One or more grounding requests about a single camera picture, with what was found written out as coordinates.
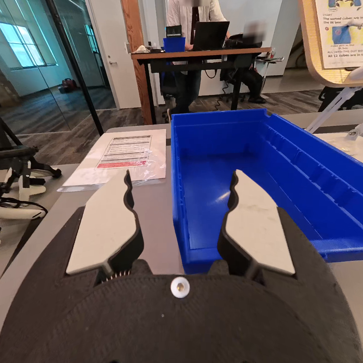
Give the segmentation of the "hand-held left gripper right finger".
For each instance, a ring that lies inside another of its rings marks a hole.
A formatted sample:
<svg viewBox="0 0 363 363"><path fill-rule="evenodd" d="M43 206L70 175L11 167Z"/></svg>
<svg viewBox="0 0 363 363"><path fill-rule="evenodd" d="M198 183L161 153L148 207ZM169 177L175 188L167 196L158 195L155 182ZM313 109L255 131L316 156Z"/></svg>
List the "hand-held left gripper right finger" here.
<svg viewBox="0 0 363 363"><path fill-rule="evenodd" d="M232 175L218 253L230 275L254 279L262 269L296 273L275 201L241 170Z"/></svg>

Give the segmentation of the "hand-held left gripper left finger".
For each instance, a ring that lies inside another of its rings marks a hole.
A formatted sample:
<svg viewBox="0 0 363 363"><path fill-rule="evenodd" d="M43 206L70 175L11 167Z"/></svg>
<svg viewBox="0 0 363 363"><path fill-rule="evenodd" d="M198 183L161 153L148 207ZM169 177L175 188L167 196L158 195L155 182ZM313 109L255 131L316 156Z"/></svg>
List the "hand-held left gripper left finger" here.
<svg viewBox="0 0 363 363"><path fill-rule="evenodd" d="M134 210L132 181L121 169L86 202L66 267L67 275L98 270L103 275L130 275L144 249Z"/></svg>

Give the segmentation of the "blue plastic bin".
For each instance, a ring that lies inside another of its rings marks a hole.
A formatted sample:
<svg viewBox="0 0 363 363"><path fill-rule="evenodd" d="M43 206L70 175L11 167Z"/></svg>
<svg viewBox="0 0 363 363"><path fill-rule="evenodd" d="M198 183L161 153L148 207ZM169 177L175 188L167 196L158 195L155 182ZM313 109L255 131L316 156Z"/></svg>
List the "blue plastic bin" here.
<svg viewBox="0 0 363 363"><path fill-rule="evenodd" d="M326 262L362 261L360 161L264 109L190 113L171 124L173 222L186 274L221 259L235 170L288 213Z"/></svg>

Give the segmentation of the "paper sheet in plastic sleeve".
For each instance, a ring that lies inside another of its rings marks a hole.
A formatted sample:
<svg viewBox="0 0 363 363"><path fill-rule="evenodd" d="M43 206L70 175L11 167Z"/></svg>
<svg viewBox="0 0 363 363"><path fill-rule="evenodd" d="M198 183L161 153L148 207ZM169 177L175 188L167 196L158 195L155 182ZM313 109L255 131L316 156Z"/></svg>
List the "paper sheet in plastic sleeve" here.
<svg viewBox="0 0 363 363"><path fill-rule="evenodd" d="M127 170L133 186L164 182L166 147L166 129L105 133L57 191L94 191Z"/></svg>

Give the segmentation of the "spare hand-held gripper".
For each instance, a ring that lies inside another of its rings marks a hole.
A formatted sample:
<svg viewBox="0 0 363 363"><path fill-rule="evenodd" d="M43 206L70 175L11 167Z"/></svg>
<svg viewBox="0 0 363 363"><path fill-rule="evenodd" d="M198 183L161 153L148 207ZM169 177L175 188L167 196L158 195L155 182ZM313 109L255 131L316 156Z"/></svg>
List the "spare hand-held gripper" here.
<svg viewBox="0 0 363 363"><path fill-rule="evenodd" d="M50 165L39 163L35 160L38 152L37 147L11 146L1 147L1 161L10 161L5 179L1 182L1 201L5 202L5 196L12 189L13 184L17 184L19 202L29 202L32 195L46 192L45 178L53 177L58 179L62 171Z"/></svg>
<svg viewBox="0 0 363 363"><path fill-rule="evenodd" d="M20 201L15 198L0 198L1 220L36 220L44 218L48 210L36 202Z"/></svg>

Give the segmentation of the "red bag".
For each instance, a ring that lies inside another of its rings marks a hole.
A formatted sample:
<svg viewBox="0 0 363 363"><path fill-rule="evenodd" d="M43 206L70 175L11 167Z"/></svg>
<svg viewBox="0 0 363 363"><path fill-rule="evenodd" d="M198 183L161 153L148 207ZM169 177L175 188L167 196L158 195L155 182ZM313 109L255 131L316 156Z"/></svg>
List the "red bag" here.
<svg viewBox="0 0 363 363"><path fill-rule="evenodd" d="M77 86L75 80L66 78L66 79L62 80L61 85L59 85L57 88L60 93L66 94L66 93L71 93L71 92L77 90L78 86Z"/></svg>

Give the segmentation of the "white side table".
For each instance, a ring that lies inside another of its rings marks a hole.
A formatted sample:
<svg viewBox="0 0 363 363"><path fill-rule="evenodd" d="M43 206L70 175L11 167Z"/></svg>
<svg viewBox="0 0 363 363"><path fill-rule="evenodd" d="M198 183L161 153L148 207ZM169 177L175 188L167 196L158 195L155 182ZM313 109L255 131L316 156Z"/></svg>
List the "white side table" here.
<svg viewBox="0 0 363 363"><path fill-rule="evenodd" d="M283 62L285 57L278 57L278 58L269 58L269 57L256 57L255 64L262 64L265 68L264 75L262 76L262 84L260 89L260 94L262 94L263 88L265 86L267 71L270 64L277 64Z"/></svg>

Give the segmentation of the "black bag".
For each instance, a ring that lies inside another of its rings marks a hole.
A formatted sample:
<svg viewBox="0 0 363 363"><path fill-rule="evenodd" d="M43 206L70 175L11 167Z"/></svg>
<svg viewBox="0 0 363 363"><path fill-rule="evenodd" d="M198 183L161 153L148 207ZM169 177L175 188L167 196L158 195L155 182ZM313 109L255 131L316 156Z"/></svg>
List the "black bag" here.
<svg viewBox="0 0 363 363"><path fill-rule="evenodd" d="M243 33L230 36L225 41L226 49L247 49L247 48L261 48L262 36L257 34L244 35Z"/></svg>

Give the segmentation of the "instruction sheet on wooden board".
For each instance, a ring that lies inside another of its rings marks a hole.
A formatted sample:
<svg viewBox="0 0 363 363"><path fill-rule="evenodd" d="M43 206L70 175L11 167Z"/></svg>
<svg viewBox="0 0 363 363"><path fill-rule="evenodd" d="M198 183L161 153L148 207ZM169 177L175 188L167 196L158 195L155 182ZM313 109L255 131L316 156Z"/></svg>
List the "instruction sheet on wooden board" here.
<svg viewBox="0 0 363 363"><path fill-rule="evenodd" d="M333 88L362 86L362 79L351 80L352 71L344 67L325 69L315 1L298 1L306 64L309 73L320 84Z"/></svg>

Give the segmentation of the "white door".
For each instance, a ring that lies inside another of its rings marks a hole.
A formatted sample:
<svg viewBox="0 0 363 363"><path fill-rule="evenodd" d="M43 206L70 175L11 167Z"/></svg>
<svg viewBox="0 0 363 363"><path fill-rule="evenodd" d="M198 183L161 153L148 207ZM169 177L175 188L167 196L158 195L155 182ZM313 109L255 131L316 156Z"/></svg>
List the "white door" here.
<svg viewBox="0 0 363 363"><path fill-rule="evenodd" d="M120 0L87 0L86 6L101 52L116 108L140 108L134 65Z"/></svg>

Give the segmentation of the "small blue bin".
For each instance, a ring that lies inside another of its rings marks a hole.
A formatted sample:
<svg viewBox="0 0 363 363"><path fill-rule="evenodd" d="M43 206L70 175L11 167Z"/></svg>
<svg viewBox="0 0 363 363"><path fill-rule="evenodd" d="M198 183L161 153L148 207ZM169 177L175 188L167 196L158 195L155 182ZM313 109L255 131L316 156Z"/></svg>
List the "small blue bin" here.
<svg viewBox="0 0 363 363"><path fill-rule="evenodd" d="M185 37L163 38L163 47L166 53L185 52Z"/></svg>

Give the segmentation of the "black laptop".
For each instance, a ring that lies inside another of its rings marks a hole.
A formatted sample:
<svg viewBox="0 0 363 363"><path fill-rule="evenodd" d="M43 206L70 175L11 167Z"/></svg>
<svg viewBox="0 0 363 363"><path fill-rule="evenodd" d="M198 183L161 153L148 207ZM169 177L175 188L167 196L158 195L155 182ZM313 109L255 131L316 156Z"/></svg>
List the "black laptop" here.
<svg viewBox="0 0 363 363"><path fill-rule="evenodd" d="M196 52L223 49L229 24L229 21L197 22L192 50Z"/></svg>

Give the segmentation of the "black glass wall post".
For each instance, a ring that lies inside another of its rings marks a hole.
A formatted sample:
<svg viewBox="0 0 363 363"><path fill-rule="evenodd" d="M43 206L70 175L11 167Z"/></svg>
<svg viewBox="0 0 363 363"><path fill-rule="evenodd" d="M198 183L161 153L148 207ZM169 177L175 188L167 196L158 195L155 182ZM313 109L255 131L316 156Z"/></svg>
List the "black glass wall post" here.
<svg viewBox="0 0 363 363"><path fill-rule="evenodd" d="M61 43L63 44L63 47L66 51L66 54L68 56L68 59L71 63L71 66L74 70L74 73L77 77L77 80L79 82L79 85L80 85L80 88L84 94L84 98L85 98L85 101L87 103L87 106L88 106L88 109L90 111L90 114L92 116L92 119L93 119L93 122L96 126L96 129L98 131L98 134L99 136L102 136L104 134L104 130L102 128L102 125L101 125L101 122L99 120L99 117L98 117L98 114L97 114L97 111L94 107L94 104L93 104L93 101L92 101L92 98L88 92L88 88L87 88L87 85L84 81L84 78L83 78L83 75L82 75L82 72L79 68L79 64L78 64L78 61L76 59L76 56L75 56L75 53L73 51L73 48L70 44L70 41L69 41L69 38L66 34L66 31L65 31L65 28L63 26L63 23L61 21L61 17L57 11L57 7L55 5L55 2L53 0L45 0L45 3L46 3L46 6L50 12L50 15L52 17L52 20L54 22L54 25L57 29L57 32L58 32L58 35L61 39Z"/></svg>

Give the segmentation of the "wooden post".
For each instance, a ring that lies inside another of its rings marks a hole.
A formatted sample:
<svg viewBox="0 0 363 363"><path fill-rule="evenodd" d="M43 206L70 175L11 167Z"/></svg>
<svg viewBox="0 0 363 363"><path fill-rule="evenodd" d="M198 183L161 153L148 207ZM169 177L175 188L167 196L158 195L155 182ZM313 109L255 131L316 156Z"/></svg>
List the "wooden post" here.
<svg viewBox="0 0 363 363"><path fill-rule="evenodd" d="M139 3L137 0L121 0L121 5L130 49L131 52L134 52L139 46L144 45ZM133 66L144 124L156 125L157 119L148 66L145 64L140 65L138 60L134 59Z"/></svg>

